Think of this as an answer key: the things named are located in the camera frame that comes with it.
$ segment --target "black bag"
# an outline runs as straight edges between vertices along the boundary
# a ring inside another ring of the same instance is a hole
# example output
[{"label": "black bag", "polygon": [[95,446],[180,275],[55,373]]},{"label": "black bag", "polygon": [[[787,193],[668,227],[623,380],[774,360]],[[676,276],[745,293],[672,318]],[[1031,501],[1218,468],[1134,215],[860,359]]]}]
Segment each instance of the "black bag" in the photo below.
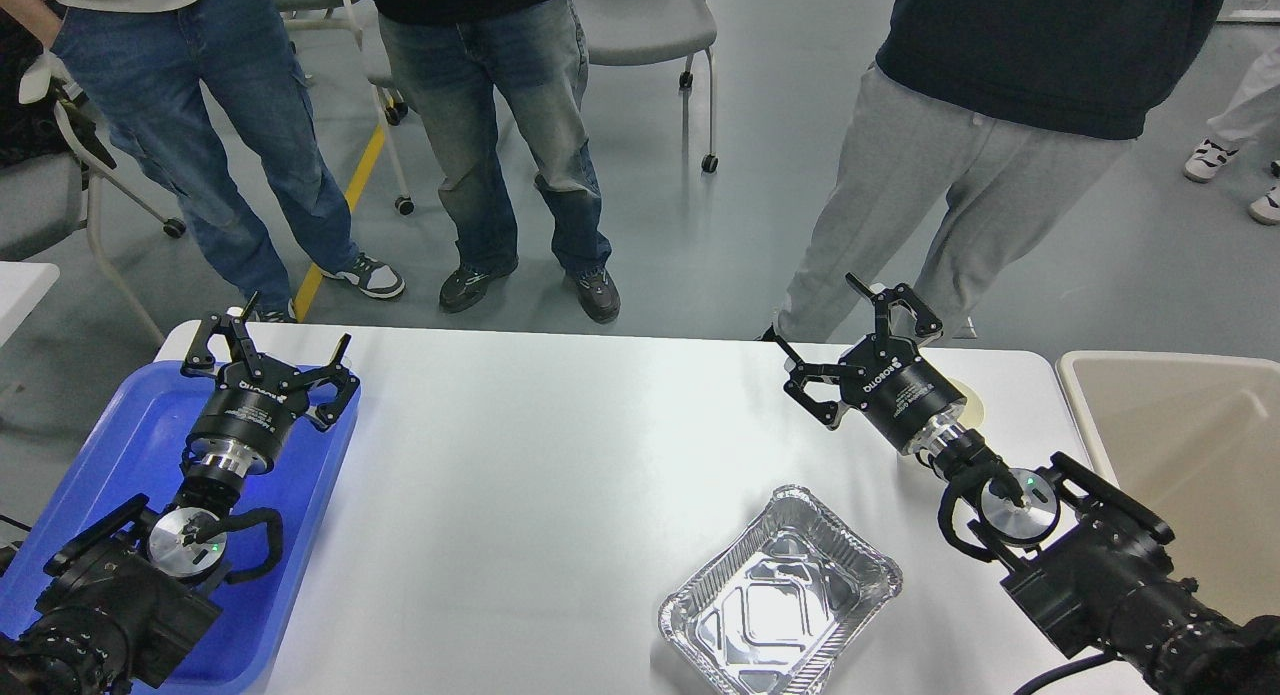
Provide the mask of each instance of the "black bag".
[{"label": "black bag", "polygon": [[40,40],[0,10],[0,166],[69,151],[54,120],[54,95],[18,104],[18,83],[41,52]]}]

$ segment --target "black sneaker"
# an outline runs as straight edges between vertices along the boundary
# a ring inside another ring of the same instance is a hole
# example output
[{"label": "black sneaker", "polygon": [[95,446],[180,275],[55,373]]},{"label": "black sneaker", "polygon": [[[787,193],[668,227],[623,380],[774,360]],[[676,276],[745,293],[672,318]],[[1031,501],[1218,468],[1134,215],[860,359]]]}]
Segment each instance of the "black sneaker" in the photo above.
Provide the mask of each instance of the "black sneaker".
[{"label": "black sneaker", "polygon": [[613,284],[613,276],[609,276],[607,270],[595,275],[576,276],[573,285],[577,289],[577,302],[591,320],[612,323],[613,317],[618,317],[622,298],[618,297],[618,287]]},{"label": "black sneaker", "polygon": [[330,280],[351,282],[370,298],[389,300],[404,291],[404,279],[392,270],[392,266],[387,262],[379,262],[366,253],[360,253],[356,262],[352,262],[352,266],[346,270],[338,273],[320,270],[320,275],[328,276]]},{"label": "black sneaker", "polygon": [[440,308],[444,308],[444,312],[462,312],[479,303],[480,298],[484,298],[489,291],[490,282],[499,279],[499,276],[511,275],[516,271],[517,265],[520,265],[520,259],[513,259],[509,266],[498,268],[488,274],[476,273],[467,266],[457,268],[440,285]]}]

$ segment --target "beige plastic bin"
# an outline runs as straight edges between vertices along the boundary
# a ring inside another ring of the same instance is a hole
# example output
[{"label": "beige plastic bin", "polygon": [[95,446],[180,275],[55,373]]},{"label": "beige plastic bin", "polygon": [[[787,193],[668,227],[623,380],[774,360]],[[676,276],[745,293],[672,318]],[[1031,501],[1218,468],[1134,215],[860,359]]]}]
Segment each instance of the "beige plastic bin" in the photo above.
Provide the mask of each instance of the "beige plastic bin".
[{"label": "beige plastic bin", "polygon": [[1235,622],[1280,614],[1280,363],[1083,349],[1057,372],[1093,470],[1174,529],[1174,577]]}]

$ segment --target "leg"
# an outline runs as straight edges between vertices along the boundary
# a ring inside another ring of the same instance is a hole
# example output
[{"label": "leg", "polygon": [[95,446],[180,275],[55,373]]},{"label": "leg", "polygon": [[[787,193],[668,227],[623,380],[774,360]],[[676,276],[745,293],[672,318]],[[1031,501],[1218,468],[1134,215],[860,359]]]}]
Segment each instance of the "leg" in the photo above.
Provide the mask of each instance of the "leg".
[{"label": "leg", "polygon": [[945,335],[1010,262],[1029,253],[1133,140],[1094,140],[997,122],[982,156],[947,192],[915,292]]},{"label": "leg", "polygon": [[351,211],[320,156],[302,69],[271,0],[201,0],[191,20],[200,74],[262,159],[293,237],[321,270],[351,266]]},{"label": "leg", "polygon": [[440,204],[458,229],[462,268],[492,274],[516,261],[516,215],[498,163],[493,81],[474,60],[472,26],[429,28],[380,19],[397,88],[422,118],[444,170]]},{"label": "leg", "polygon": [[965,170],[986,133],[974,124],[973,113],[868,70],[836,187],[774,323],[778,334],[806,343],[827,340],[858,302],[845,273],[874,279]]},{"label": "leg", "polygon": [[1210,118],[1208,138],[1234,151],[1262,133],[1276,115],[1280,115],[1280,47],[1253,60],[1226,111]]},{"label": "leg", "polygon": [[573,4],[540,3],[479,28],[484,67],[538,163],[534,184],[556,218],[552,252],[570,275],[602,273],[612,247],[580,111],[586,44]]},{"label": "leg", "polygon": [[72,10],[56,51],[110,120],[111,142],[177,195],[214,270],[241,294],[283,308],[288,274],[241,197],[209,122],[179,13]]}]

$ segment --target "yellow floor line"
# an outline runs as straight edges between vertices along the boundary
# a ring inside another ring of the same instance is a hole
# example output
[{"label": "yellow floor line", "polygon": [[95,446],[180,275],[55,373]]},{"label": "yellow floor line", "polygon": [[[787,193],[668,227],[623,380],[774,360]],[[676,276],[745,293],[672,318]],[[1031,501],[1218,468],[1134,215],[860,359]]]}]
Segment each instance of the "yellow floor line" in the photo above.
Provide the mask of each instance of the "yellow floor line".
[{"label": "yellow floor line", "polygon": [[[384,140],[381,127],[374,127],[374,134],[370,136],[369,145],[365,145],[365,154],[360,156],[360,165],[356,166],[356,173],[351,177],[351,183],[347,184],[347,207],[352,212],[356,212],[356,204],[360,202],[360,196],[364,195],[365,186],[369,184],[369,174],[374,172],[378,155],[383,152]],[[315,301],[316,289],[320,288],[323,280],[324,275],[320,275],[320,268],[312,262],[307,275],[302,279],[302,285],[298,285],[298,293],[293,294],[293,314],[298,323],[306,320],[307,311]]]}]

